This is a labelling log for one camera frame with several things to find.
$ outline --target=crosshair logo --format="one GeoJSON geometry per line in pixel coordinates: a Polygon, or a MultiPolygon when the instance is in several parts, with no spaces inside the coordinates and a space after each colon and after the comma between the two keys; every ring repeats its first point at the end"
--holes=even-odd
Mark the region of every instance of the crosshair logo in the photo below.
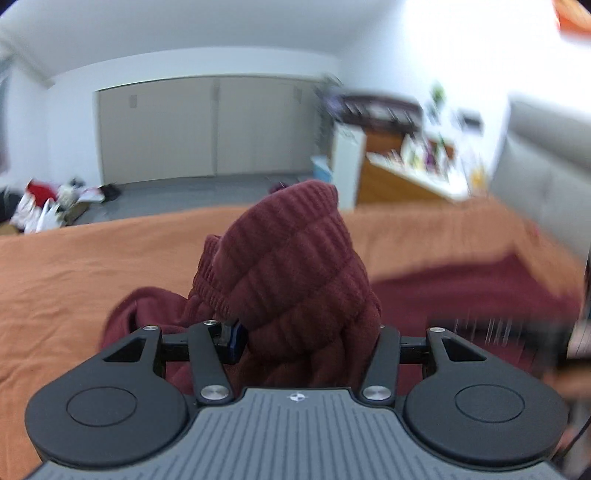
{"type": "Polygon", "coordinates": [[[304,401],[307,398],[308,397],[306,397],[302,392],[295,392],[295,393],[292,393],[289,396],[289,399],[292,400],[292,401],[294,401],[294,402],[296,402],[296,403],[299,403],[301,401],[304,401]]]}

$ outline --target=light blue container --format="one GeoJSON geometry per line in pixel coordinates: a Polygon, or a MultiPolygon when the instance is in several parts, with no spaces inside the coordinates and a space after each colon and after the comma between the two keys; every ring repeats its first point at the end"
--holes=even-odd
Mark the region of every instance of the light blue container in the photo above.
{"type": "Polygon", "coordinates": [[[312,163],[314,165],[312,169],[314,179],[332,183],[332,171],[329,168],[326,157],[324,155],[315,155],[312,157],[312,163]]]}

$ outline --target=bed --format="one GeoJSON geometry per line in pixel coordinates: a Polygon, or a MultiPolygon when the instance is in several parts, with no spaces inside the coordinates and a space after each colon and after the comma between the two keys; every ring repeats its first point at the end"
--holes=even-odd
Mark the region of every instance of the bed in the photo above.
{"type": "MultiPolygon", "coordinates": [[[[585,176],[591,126],[564,117],[560,125],[570,126],[562,133],[541,134],[540,125],[556,131],[557,115],[563,114],[513,103],[492,184],[510,207],[491,197],[345,214],[371,279],[516,252],[552,293],[581,294],[591,238],[591,179],[585,176]]],[[[109,311],[131,290],[153,285],[187,295],[205,236],[224,233],[245,209],[216,207],[0,238],[0,479],[19,480],[39,463],[24,427],[28,399],[96,353],[109,311]]]]}

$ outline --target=orange bedsheet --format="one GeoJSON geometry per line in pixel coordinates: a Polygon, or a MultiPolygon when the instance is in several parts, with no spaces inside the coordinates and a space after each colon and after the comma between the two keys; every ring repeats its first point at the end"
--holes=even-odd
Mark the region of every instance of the orange bedsheet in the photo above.
{"type": "MultiPolygon", "coordinates": [[[[0,238],[1,480],[19,480],[39,463],[24,427],[28,399],[96,353],[110,309],[131,290],[188,294],[205,236],[224,233],[245,208],[0,238]]],[[[553,293],[582,288],[583,266],[494,200],[365,207],[345,220],[374,280],[516,251],[553,293]]]]}

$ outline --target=orange object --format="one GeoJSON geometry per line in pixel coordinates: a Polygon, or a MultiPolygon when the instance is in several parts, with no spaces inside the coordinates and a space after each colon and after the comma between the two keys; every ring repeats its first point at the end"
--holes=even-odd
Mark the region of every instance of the orange object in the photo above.
{"type": "Polygon", "coordinates": [[[554,0],[560,31],[591,38],[591,12],[578,0],[554,0]]]}

